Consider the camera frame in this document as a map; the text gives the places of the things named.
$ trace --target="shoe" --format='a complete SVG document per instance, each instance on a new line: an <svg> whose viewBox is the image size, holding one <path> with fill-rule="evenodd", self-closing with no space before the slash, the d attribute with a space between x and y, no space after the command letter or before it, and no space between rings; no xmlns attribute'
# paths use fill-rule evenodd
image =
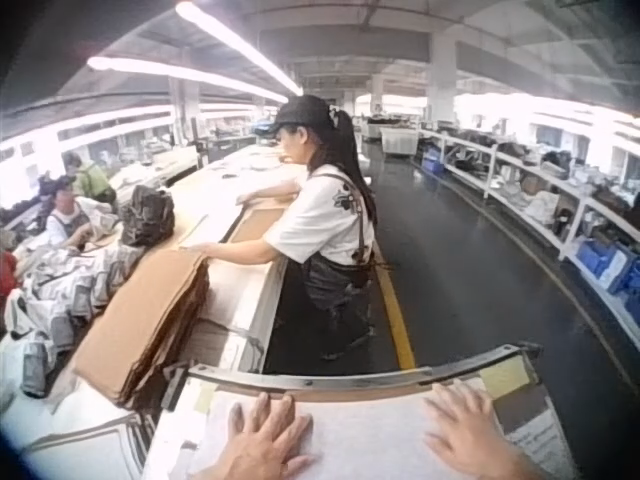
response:
<svg viewBox="0 0 640 480"><path fill-rule="evenodd" d="M359 337L352 340L351 343L349 343L344 349L337 350L334 352L323 352L320 355L320 358L327 362L333 362L334 360L337 360L338 358L343 357L346 353L350 352L354 348L357 348L360 345L364 345L367 340L369 340L371 337L374 337L375 335L376 335L375 328L373 328L372 326L369 326L365 333L363 333Z"/></svg>

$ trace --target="ponytail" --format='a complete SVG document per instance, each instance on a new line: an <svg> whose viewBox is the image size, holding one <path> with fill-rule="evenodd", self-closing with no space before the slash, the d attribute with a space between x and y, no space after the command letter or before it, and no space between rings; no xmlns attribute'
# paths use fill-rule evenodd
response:
<svg viewBox="0 0 640 480"><path fill-rule="evenodd" d="M378 212L373 200L373 193L364 181L360 170L353 121L344 110L336 110L333 117L335 126L332 125L328 128L308 127L316 134L321 143L319 151L308 164L309 173L313 173L326 164L338 167L360 191L369 220L375 226L378 224Z"/></svg>

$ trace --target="green shirt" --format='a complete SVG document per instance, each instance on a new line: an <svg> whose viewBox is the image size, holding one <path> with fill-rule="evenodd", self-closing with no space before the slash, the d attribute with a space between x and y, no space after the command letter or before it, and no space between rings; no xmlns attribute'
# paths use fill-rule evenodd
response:
<svg viewBox="0 0 640 480"><path fill-rule="evenodd" d="M110 187L107 176L95 163L83 165L78 169L73 184L73 190L77 195L89 198L95 198Z"/></svg>

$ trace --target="ceiling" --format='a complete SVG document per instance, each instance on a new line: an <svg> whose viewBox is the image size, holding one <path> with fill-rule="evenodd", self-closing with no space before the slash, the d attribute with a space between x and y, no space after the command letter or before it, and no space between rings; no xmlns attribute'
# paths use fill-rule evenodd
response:
<svg viewBox="0 0 640 480"><path fill-rule="evenodd" d="M637 29L623 0L206 0L214 15L306 91L424 96L434 34L457 40L458 89L522 91L640 111ZM168 102L168 80L91 71L92 55L162 61L281 94L282 85L180 18L172 0L53 0L1 92L7 138L54 120ZM201 85L207 101L238 92Z"/></svg>

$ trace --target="factory floor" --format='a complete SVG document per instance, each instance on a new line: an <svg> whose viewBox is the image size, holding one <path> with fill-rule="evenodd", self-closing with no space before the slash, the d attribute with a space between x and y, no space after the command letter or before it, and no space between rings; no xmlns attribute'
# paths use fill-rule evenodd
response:
<svg viewBox="0 0 640 480"><path fill-rule="evenodd" d="M377 241L415 364L441 365L506 343L541 345L535 367L585 478L632 478L621 472L640 451L640 352L577 271L454 179L385 158L379 145L365 144L363 153L371 161L365 175L376 195ZM373 297L377 336L367 346L332 363L308 349L285 360L270 348L268 373L397 370L401 346L378 284Z"/></svg>

